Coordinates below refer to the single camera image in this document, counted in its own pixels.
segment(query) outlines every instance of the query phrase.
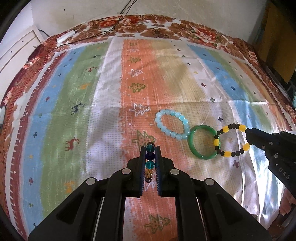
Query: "bedsheet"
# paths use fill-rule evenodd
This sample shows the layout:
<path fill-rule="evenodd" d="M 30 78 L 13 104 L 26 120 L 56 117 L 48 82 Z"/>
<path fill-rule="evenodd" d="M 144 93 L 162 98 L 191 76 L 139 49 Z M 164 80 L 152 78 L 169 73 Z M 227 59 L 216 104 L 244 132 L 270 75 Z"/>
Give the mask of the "bedsheet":
<path fill-rule="evenodd" d="M 50 37 L 30 56 L 10 86 L 0 135 L 0 203 L 18 232 L 29 233 L 86 178 L 108 178 L 149 141 L 192 178 L 215 179 L 268 228 L 283 185 L 264 152 L 239 157 L 195 157 L 186 140 L 156 126 L 161 109 L 181 112 L 190 127 L 215 130 L 232 123 L 268 133 L 296 130 L 295 112 L 239 39 L 209 27 L 160 15 L 92 20 L 58 45 Z M 162 118 L 182 133 L 181 121 Z M 245 135 L 221 136 L 222 149 L 239 150 Z M 213 137 L 194 136 L 213 152 Z M 124 240 L 177 237 L 174 199 L 160 199 L 155 177 L 142 198 L 127 198 Z"/>

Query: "black bead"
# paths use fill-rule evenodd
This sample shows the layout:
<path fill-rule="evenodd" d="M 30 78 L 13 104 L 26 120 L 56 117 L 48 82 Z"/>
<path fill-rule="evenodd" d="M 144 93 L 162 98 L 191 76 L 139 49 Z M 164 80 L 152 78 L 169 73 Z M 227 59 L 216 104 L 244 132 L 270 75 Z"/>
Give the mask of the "black bead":
<path fill-rule="evenodd" d="M 148 145 L 153 145 L 153 146 L 155 146 L 155 144 L 154 144 L 153 142 L 148 142 L 146 146 L 148 146 Z"/>

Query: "orange stripe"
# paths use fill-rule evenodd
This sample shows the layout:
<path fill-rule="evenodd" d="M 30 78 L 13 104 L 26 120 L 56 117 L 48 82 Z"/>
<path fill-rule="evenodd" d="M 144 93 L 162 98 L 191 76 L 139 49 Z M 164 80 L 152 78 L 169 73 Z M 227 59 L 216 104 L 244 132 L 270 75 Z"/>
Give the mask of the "orange stripe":
<path fill-rule="evenodd" d="M 182 153 L 178 150 L 182 149 L 182 143 L 174 140 L 172 137 L 164 135 L 154 122 L 155 114 L 160 109 L 170 109 L 171 93 L 162 77 L 162 72 L 157 65 L 156 58 L 153 53 L 150 40 L 125 40 L 122 51 L 122 83 L 121 83 L 121 110 L 120 124 L 123 130 L 122 149 L 126 160 L 139 156 L 139 146 L 144 145 L 148 141 L 153 141 L 161 146 L 162 154 L 165 157 L 181 160 Z M 140 61 L 131 61 L 131 57 L 140 58 Z M 141 70 L 143 73 L 132 77 L 131 69 Z M 135 92 L 131 88 L 132 84 L 139 83 L 145 85 L 145 88 Z M 133 104 L 142 104 L 150 107 L 150 111 L 143 115 L 135 116 L 135 112 L 129 111 L 133 108 Z M 170 118 L 169 126 L 174 126 L 176 118 Z M 170 240 L 177 237 L 176 210 L 174 198 L 160 198 L 157 195 L 156 188 L 149 187 L 144 191 L 141 199 L 127 199 L 133 207 L 132 213 L 136 213 L 133 219 L 134 233 L 139 240 L 148 241 L 153 239 Z M 163 226 L 163 229 L 155 229 L 148 227 L 149 215 L 162 218 L 169 218 L 170 223 Z"/>

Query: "white wall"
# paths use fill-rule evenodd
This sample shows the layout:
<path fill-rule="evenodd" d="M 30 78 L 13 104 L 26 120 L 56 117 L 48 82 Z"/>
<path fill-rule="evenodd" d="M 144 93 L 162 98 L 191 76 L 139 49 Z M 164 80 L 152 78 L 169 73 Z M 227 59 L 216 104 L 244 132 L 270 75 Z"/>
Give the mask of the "white wall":
<path fill-rule="evenodd" d="M 255 38 L 267 0 L 138 0 L 129 14 L 160 14 L 205 24 L 248 42 Z M 32 0 L 34 24 L 49 35 L 93 18 L 119 14 L 128 0 Z"/>
<path fill-rule="evenodd" d="M 15 37 L 33 24 L 32 5 L 28 3 L 10 25 L 10 28 L 0 43 L 0 48 L 6 48 Z"/>

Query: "black cable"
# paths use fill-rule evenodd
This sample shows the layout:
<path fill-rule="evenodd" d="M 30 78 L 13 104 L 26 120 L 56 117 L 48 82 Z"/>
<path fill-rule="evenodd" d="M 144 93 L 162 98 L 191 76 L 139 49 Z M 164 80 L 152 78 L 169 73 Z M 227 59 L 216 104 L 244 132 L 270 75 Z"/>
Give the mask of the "black cable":
<path fill-rule="evenodd" d="M 44 32 L 43 30 L 39 29 L 39 31 L 46 34 L 49 37 L 49 35 L 46 32 Z"/>
<path fill-rule="evenodd" d="M 129 3 L 131 2 L 131 0 L 129 0 L 129 2 L 125 5 L 125 7 L 122 9 L 122 11 L 120 12 L 120 14 L 122 14 L 125 10 L 125 8 L 127 7 L 127 5 L 129 5 Z"/>
<path fill-rule="evenodd" d="M 94 37 L 98 37 L 98 36 L 101 36 L 101 35 L 104 35 L 104 34 L 106 34 L 106 33 L 108 33 L 108 32 L 111 32 L 111 31 L 113 31 L 114 29 L 115 29 L 115 27 L 119 24 L 119 22 L 128 14 L 128 12 L 129 12 L 129 10 L 131 9 L 131 7 L 137 2 L 138 0 L 133 0 L 133 2 L 132 2 L 132 4 L 130 5 L 130 6 L 128 6 L 127 8 L 126 8 L 126 6 L 131 2 L 131 0 L 128 2 L 128 4 L 123 8 L 123 10 L 121 11 L 121 15 L 120 15 L 120 17 L 119 17 L 119 19 L 118 19 L 118 21 L 117 21 L 117 23 L 110 29 L 110 30 L 106 30 L 106 31 L 103 31 L 103 32 L 101 32 L 101 33 L 98 33 L 98 34 L 96 34 L 96 35 L 94 35 L 94 36 L 91 36 L 91 37 L 88 37 L 88 38 L 85 38 L 85 39 L 80 39 L 80 40 L 76 40 L 76 41 L 74 41 L 74 42 L 71 42 L 71 43 L 66 43 L 66 44 L 62 44 L 62 45 L 60 45 L 60 46 L 58 46 L 58 47 L 56 47 L 56 48 L 59 48 L 59 47 L 61 47 L 61 46 L 65 46 L 65 45 L 68 45 L 68 44 L 73 44 L 73 43 L 77 43 L 77 42 L 80 42 L 80 41 L 84 41 L 84 40 L 87 40 L 87 39 L 91 39 L 91 38 L 94 38 Z"/>

